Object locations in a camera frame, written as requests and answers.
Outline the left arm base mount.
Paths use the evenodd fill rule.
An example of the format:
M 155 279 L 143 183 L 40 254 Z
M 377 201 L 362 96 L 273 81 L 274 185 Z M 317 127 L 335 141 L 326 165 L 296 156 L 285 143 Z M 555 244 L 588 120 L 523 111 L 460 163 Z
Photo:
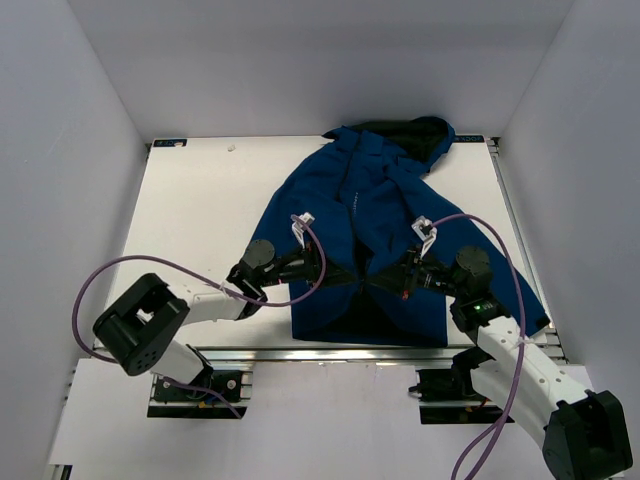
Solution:
M 247 365 L 214 364 L 195 386 L 153 377 L 147 406 L 152 419 L 240 420 L 252 396 L 253 371 Z

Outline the blue table label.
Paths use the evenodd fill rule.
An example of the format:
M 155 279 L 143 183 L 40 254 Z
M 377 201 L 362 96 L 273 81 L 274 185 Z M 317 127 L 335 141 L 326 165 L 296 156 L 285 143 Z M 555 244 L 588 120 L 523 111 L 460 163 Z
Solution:
M 482 135 L 456 135 L 453 139 L 454 143 L 485 143 Z
M 154 148 L 181 148 L 187 144 L 186 139 L 155 139 Z

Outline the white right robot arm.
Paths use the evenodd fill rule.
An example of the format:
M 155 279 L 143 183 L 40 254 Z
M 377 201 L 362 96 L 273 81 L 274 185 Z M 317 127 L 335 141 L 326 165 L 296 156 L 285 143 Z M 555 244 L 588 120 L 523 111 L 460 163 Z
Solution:
M 418 289 L 453 299 L 453 321 L 474 345 L 454 357 L 452 388 L 466 399 L 482 395 L 502 411 L 480 434 L 488 443 L 468 476 L 483 466 L 509 419 L 536 442 L 556 479 L 607 479 L 630 469 L 633 455 L 618 398 L 588 389 L 527 336 L 526 316 L 512 317 L 490 289 L 485 251 L 464 247 L 449 267 L 429 259 L 440 224 L 418 217 L 412 228 L 421 246 L 373 282 L 402 299 Z

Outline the left blue table label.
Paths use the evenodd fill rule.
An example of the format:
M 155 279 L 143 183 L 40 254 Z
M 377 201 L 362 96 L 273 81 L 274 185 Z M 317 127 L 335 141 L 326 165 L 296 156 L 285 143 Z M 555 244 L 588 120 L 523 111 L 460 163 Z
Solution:
M 181 148 L 187 144 L 186 139 L 155 139 L 154 148 Z

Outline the blue and black jacket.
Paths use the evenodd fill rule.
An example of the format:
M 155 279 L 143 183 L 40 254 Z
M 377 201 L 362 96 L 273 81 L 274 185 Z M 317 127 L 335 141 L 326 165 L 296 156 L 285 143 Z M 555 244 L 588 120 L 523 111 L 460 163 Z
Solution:
M 307 157 L 273 194 L 254 238 L 277 254 L 297 245 L 292 219 L 309 213 L 327 260 L 348 272 L 347 284 L 324 283 L 312 291 L 306 281 L 289 287 L 295 299 L 295 339 L 335 343 L 443 347 L 448 342 L 442 294 L 418 290 L 391 293 L 373 279 L 397 263 L 419 238 L 419 217 L 437 224 L 432 254 L 444 264 L 466 246 L 486 251 L 493 270 L 492 292 L 535 335 L 549 322 L 542 303 L 502 252 L 461 210 L 425 183 L 446 154 L 454 129 L 438 117 L 344 126 L 326 134 L 326 144 Z

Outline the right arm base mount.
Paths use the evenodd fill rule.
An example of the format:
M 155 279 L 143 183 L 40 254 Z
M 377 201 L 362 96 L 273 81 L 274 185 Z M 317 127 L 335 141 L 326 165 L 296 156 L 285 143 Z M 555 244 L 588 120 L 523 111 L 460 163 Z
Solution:
M 502 410 L 477 393 L 465 393 L 449 369 L 416 371 L 408 394 L 418 400 L 422 425 L 490 425 Z

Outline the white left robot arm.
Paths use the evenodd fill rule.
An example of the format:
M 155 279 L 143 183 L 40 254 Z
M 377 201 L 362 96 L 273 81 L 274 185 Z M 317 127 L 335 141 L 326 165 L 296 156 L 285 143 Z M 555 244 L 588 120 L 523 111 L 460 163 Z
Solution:
M 183 325 L 248 318 L 267 305 L 269 286 L 303 282 L 315 293 L 354 282 L 311 233 L 313 220 L 309 213 L 294 218 L 298 245 L 283 256 L 267 240 L 252 241 L 223 285 L 179 287 L 155 273 L 141 276 L 96 320 L 95 336 L 127 375 L 152 372 L 188 398 L 202 398 L 213 387 L 213 369 L 195 348 L 175 341 Z

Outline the right blue table label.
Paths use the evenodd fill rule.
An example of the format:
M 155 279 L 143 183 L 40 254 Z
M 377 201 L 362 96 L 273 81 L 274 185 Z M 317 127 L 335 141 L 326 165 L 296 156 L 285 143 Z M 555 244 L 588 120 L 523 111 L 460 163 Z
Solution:
M 453 139 L 454 143 L 485 143 L 482 135 L 456 135 Z

